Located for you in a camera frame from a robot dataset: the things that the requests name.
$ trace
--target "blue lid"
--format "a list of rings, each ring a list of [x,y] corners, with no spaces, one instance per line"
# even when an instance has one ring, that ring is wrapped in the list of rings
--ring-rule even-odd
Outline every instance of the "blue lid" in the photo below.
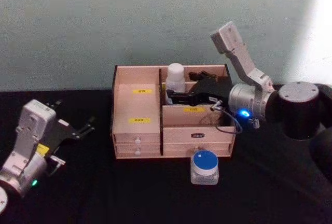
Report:
[[[200,150],[193,156],[193,162],[202,170],[211,170],[218,165],[218,157],[209,150]]]

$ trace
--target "cable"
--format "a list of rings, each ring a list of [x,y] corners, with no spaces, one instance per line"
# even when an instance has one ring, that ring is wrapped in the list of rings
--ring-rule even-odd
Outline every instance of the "cable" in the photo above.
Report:
[[[235,122],[235,132],[227,132],[227,131],[224,131],[224,130],[221,130],[219,129],[219,127],[216,125],[216,129],[220,132],[223,132],[223,133],[228,133],[228,134],[240,134],[243,132],[243,128],[242,126],[240,125],[240,123],[238,122],[238,120],[232,116],[231,114],[229,114],[228,112],[226,112],[224,109],[222,109],[221,107],[218,108],[218,109],[215,109],[217,111],[222,111],[224,114],[226,114],[228,117],[230,117],[232,120],[234,120]]]

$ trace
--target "blue-lidded jar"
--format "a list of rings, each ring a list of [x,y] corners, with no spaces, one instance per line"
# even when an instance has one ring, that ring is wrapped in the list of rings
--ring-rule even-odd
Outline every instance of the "blue-lidded jar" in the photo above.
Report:
[[[191,157],[191,183],[215,185],[218,180],[218,157],[209,150],[197,151]]]

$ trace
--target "black cylindrical motor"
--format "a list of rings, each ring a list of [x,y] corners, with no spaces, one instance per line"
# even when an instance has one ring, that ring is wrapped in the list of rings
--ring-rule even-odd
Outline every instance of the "black cylindrical motor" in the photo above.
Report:
[[[308,82],[292,82],[279,91],[284,133],[297,140],[310,139],[320,125],[319,90]]]

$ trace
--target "wooden organizer box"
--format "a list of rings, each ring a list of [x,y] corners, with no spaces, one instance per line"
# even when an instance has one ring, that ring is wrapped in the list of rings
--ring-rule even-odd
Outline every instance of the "wooden organizer box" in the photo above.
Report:
[[[165,105],[167,66],[116,66],[113,80],[112,139],[117,159],[183,158],[197,149],[230,157],[235,135],[217,130],[211,105]],[[186,90],[196,83],[189,72],[228,77],[225,65],[184,66]],[[234,132],[234,123],[220,129]]]

